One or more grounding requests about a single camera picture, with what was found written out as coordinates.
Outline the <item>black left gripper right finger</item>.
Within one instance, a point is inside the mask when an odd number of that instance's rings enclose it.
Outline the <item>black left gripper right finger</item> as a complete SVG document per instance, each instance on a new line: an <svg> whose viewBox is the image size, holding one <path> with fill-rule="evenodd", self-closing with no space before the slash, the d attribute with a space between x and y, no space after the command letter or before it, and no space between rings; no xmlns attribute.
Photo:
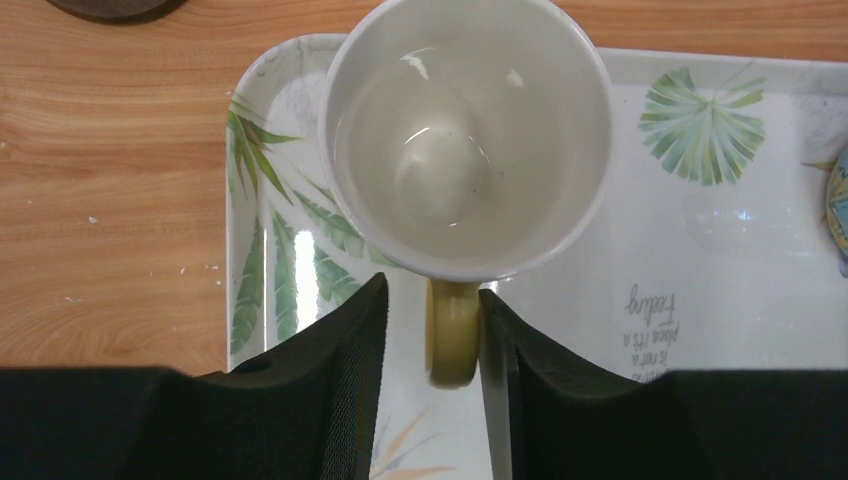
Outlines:
<svg viewBox="0 0 848 480"><path fill-rule="evenodd" d="M480 373L497 479L843 479L843 370L612 373L481 300Z"/></svg>

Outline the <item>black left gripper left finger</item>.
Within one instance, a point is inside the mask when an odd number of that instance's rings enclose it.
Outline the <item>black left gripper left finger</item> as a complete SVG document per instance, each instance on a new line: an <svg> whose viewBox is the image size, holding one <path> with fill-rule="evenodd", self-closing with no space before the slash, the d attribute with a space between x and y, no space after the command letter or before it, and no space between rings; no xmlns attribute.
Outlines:
<svg viewBox="0 0 848 480"><path fill-rule="evenodd" d="M389 288L346 302L234 370L5 368L5 479L365 479Z"/></svg>

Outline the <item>floral white serving tray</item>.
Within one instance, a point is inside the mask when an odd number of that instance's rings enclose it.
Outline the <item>floral white serving tray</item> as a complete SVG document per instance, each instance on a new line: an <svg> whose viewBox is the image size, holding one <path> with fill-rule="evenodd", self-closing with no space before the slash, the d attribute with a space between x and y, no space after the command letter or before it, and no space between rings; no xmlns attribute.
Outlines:
<svg viewBox="0 0 848 480"><path fill-rule="evenodd" d="M425 372L425 280L341 217L315 138L341 33L262 54L228 111L228 364L273 348L389 282L373 479L489 479L479 383ZM535 328L627 378L669 369L843 368L847 269L825 219L847 145L843 63L601 50L614 170L554 260L492 289Z"/></svg>

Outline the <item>pale yellow mug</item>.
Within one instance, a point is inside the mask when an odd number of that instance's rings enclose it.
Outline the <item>pale yellow mug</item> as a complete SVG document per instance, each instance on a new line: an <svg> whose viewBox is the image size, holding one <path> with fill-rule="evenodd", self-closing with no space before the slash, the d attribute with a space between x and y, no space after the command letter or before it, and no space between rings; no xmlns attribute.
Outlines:
<svg viewBox="0 0 848 480"><path fill-rule="evenodd" d="M385 1L331 63L318 141L346 220L426 279L425 368L460 388L480 287L555 257L601 204L611 81L550 1Z"/></svg>

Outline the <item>dark wooden coaster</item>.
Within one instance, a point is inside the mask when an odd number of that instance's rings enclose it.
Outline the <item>dark wooden coaster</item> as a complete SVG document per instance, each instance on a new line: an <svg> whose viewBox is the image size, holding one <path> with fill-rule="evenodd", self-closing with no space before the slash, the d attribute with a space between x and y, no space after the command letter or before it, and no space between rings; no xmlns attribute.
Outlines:
<svg viewBox="0 0 848 480"><path fill-rule="evenodd" d="M77 18L102 24L139 24L161 19L185 0L48 0Z"/></svg>

